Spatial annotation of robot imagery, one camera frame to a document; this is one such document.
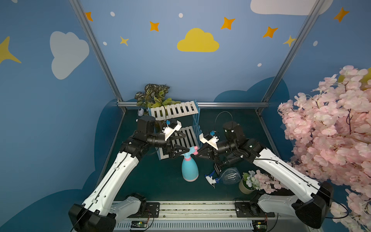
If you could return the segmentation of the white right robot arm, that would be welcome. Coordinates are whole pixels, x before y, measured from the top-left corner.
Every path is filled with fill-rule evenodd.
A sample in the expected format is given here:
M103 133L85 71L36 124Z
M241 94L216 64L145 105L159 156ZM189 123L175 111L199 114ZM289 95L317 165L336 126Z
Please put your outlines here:
M211 159L219 173L222 167L247 160L263 169L291 191L291 195L261 195L256 203L265 213L296 216L307 226L319 229L333 202L334 189L328 182L320 183L296 170L255 139L245 136L240 124L224 124L226 139L220 141L214 131L199 136L203 146L198 154Z

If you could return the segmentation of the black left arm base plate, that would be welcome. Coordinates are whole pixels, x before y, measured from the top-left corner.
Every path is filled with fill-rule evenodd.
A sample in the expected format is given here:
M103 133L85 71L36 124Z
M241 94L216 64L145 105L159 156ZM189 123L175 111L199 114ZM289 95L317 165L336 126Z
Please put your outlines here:
M160 210L159 202L147 202L146 208L143 211L139 211L136 214L128 216L128 218L146 218L150 216L151 218L158 218Z

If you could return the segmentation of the blue and white slatted shelf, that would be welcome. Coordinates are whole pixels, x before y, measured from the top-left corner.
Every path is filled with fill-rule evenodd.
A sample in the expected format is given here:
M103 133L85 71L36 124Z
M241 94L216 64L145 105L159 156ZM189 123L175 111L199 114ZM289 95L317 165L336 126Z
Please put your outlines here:
M200 108L196 100L148 108L147 111L150 116L161 122L160 130L170 136L167 139L170 146L160 148L157 152L160 160L168 159L173 147L191 148L200 145L199 136L202 133L199 126ZM193 124L182 125L179 120L182 117L192 117Z

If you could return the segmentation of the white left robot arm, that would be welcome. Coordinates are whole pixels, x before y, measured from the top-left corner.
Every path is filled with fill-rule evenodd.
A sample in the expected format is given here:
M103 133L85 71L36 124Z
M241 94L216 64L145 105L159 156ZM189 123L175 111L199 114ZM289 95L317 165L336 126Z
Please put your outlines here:
M129 216L141 216L146 211L146 198L130 194L119 204L112 203L133 169L142 160L150 147L162 148L170 158L196 154L198 147L186 148L172 144L175 139L185 138L180 131L182 124L168 119L160 131L160 124L152 116L137 119L137 129L124 141L114 163L95 190L83 201L74 204L69 212L73 232L112 232L115 226Z

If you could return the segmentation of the teal pink spray bottle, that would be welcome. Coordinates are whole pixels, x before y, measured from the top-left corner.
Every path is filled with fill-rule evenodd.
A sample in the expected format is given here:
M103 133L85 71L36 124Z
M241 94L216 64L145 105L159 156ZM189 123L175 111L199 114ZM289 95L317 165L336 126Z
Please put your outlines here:
M193 182L199 177L199 169L195 160L191 156L192 154L198 154L197 146L189 148L189 152L183 154L182 176L187 182Z

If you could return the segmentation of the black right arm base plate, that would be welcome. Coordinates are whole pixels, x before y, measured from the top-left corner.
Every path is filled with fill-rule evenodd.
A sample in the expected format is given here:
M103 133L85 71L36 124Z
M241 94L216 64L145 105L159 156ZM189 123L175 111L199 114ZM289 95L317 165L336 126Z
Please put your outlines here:
M235 211L238 218L274 218L275 213L265 213L257 203L235 202Z

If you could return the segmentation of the clear blue-white spray bottle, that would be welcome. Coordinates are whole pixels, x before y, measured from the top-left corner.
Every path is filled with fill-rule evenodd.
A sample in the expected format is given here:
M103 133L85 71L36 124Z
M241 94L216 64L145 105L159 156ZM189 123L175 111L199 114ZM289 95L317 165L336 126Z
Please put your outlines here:
M242 180L242 176L240 175L237 168L232 167L224 170L218 177L213 178L215 171L213 171L209 175L205 175L205 179L207 182L215 188L216 184L224 184L224 185L233 185L238 184Z

